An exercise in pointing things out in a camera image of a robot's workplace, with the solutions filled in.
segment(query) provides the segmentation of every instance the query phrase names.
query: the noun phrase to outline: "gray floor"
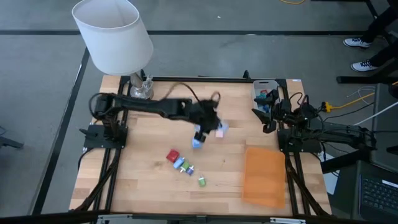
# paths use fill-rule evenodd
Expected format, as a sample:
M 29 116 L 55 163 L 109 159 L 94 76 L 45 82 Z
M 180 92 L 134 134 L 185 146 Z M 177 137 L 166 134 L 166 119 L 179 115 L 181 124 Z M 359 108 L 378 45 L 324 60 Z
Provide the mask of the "gray floor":
M 3 0 L 0 29 L 76 29 L 70 15 L 77 0 Z M 292 6 L 278 0 L 135 0 L 149 30 L 364 30 L 372 21 L 365 3 L 307 0 Z M 385 5 L 377 5 L 383 10 Z M 358 75 L 349 65 L 385 46 L 367 50 L 343 46 L 346 37 L 151 36 L 152 75 L 299 78 L 313 105 L 342 105 L 360 85 L 338 85 L 338 75 Z M 0 217 L 25 215 L 37 190 L 70 88 L 84 51 L 80 36 L 0 36 L 0 126 L 21 135 L 25 148 L 0 150 Z M 88 98 L 102 74 L 89 63 L 57 164 L 44 212 L 68 209 L 83 136 L 90 122 Z M 363 106 L 358 103 L 332 115 Z M 353 124 L 372 114 L 370 106 L 335 119 Z M 340 153 L 328 149 L 337 156 Z

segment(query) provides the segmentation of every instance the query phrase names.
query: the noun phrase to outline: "orange towel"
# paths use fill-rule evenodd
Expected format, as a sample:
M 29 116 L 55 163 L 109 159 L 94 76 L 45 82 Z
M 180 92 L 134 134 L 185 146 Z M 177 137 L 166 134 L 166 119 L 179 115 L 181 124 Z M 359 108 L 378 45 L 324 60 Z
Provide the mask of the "orange towel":
M 278 151 L 246 149 L 242 199 L 274 208 L 285 207 L 285 155 Z

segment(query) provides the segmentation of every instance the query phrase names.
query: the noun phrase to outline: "wooden tabletop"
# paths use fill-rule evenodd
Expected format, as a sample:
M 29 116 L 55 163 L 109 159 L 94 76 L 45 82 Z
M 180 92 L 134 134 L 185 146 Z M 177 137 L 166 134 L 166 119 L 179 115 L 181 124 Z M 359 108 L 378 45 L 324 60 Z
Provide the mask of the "wooden tabletop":
M 116 93 L 120 77 L 103 77 L 100 92 Z M 172 82 L 155 82 L 154 99 L 163 97 Z M 187 83 L 200 98 L 221 93 L 219 117 L 229 124 L 223 139 L 210 133 L 202 149 L 193 150 L 193 124 L 170 121 L 156 114 L 129 112 L 129 134 L 122 150 L 114 189 L 112 212 L 174 213 L 212 215 L 291 216 L 290 197 L 285 183 L 285 207 L 269 208 L 243 202 L 244 153 L 247 146 L 279 150 L 276 132 L 264 134 L 262 124 L 251 111 L 251 83 Z M 287 80 L 289 95 L 303 92 L 300 80 Z M 169 97 L 191 97 L 184 86 Z M 195 166 L 192 176 L 173 168 L 165 157 L 171 148 Z M 76 208 L 98 182 L 104 149 L 94 149 L 82 160 L 70 208 Z M 319 160 L 301 153 L 305 183 L 322 208 L 331 213 Z M 199 187 L 199 175 L 206 187 Z M 108 186 L 104 188 L 100 208 Z M 300 191 L 296 186 L 298 209 L 303 213 Z

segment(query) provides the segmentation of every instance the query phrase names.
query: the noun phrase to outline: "sneaker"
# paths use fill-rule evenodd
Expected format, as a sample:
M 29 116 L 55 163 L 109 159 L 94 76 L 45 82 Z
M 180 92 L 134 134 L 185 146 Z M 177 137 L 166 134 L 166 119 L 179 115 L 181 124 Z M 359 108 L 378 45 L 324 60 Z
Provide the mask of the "sneaker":
M 354 37 L 345 39 L 343 44 L 347 47 L 360 47 L 362 49 L 366 49 L 371 46 L 372 43 L 363 42 L 360 37 Z
M 366 60 L 366 61 L 363 61 L 363 62 L 358 62 L 358 63 L 352 64 L 351 68 L 355 72 L 368 72 L 368 71 L 375 70 L 378 67 L 373 66 L 369 60 Z

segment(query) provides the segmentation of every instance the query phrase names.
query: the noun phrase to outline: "white lampshade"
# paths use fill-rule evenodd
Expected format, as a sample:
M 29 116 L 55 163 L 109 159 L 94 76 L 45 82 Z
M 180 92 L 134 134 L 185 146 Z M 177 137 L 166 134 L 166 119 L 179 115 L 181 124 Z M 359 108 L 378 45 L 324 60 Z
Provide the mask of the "white lampshade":
M 154 46 L 138 10 L 128 0 L 83 0 L 72 15 L 102 72 L 129 75 L 148 64 Z

